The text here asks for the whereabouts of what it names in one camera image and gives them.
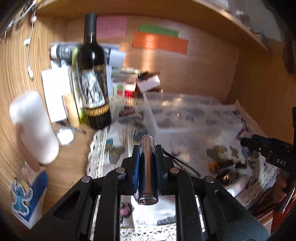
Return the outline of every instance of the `bottle cap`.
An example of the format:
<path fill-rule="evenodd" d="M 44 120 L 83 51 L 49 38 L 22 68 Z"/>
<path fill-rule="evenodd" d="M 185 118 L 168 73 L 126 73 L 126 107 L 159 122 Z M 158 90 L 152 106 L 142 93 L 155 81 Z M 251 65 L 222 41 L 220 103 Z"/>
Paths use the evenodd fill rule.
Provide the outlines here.
<path fill-rule="evenodd" d="M 96 35 L 96 19 L 97 14 L 94 12 L 90 12 L 85 15 L 84 18 L 84 35 L 91 36 Z"/>
<path fill-rule="evenodd" d="M 50 49 L 50 56 L 52 59 L 57 59 L 57 45 L 52 46 Z"/>

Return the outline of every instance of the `person's hand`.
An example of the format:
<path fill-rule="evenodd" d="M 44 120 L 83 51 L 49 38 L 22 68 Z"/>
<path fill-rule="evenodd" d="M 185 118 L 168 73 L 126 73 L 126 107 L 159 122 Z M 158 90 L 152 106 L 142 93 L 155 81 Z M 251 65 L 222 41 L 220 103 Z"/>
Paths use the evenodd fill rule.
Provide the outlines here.
<path fill-rule="evenodd" d="M 281 202 L 286 196 L 286 194 L 283 191 L 283 188 L 285 188 L 286 186 L 287 186 L 286 181 L 283 179 L 282 174 L 279 173 L 276 176 L 276 182 L 273 185 L 273 193 L 272 193 L 274 201 L 276 203 Z"/>

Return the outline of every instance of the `wine label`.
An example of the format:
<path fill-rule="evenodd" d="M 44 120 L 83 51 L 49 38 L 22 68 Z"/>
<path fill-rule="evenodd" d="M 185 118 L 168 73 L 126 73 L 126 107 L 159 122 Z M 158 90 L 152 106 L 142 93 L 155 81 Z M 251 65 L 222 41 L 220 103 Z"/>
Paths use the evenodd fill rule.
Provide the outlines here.
<path fill-rule="evenodd" d="M 108 98 L 108 96 L 106 96 L 106 90 L 104 89 L 106 86 L 105 65 L 103 64 L 95 66 L 93 69 L 83 70 L 80 72 L 80 75 L 83 106 L 87 109 L 104 107 L 104 105 L 107 104 L 106 99 Z"/>
<path fill-rule="evenodd" d="M 72 50 L 73 50 L 73 46 L 60 45 L 59 46 L 59 58 L 60 59 L 72 59 L 72 57 L 71 57 Z"/>
<path fill-rule="evenodd" d="M 100 108 L 95 108 L 95 109 L 85 109 L 85 113 L 88 116 L 99 116 L 107 113 L 107 111 L 110 109 L 109 103 L 100 107 Z"/>

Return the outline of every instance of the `green paper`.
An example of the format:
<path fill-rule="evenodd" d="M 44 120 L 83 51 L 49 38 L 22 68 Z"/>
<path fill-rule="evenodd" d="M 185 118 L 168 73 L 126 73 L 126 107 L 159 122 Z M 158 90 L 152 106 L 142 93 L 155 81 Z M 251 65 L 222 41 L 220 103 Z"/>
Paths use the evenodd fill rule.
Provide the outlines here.
<path fill-rule="evenodd" d="M 177 38 L 179 35 L 178 31 L 163 28 L 163 27 L 156 26 L 156 25 L 147 25 L 147 24 L 141 25 L 139 27 L 139 32 L 146 32 L 146 33 L 151 33 L 151 34 L 164 34 L 164 35 L 169 35 L 169 36 L 173 36 L 173 37 L 177 37 Z"/>

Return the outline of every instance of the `plastic lid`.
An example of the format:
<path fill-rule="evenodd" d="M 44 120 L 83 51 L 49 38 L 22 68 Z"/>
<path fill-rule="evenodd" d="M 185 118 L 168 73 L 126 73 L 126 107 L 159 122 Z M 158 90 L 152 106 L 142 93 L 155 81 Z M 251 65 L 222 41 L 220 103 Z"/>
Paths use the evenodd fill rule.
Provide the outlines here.
<path fill-rule="evenodd" d="M 50 56 L 52 59 L 57 59 L 57 45 L 52 46 L 50 49 Z"/>

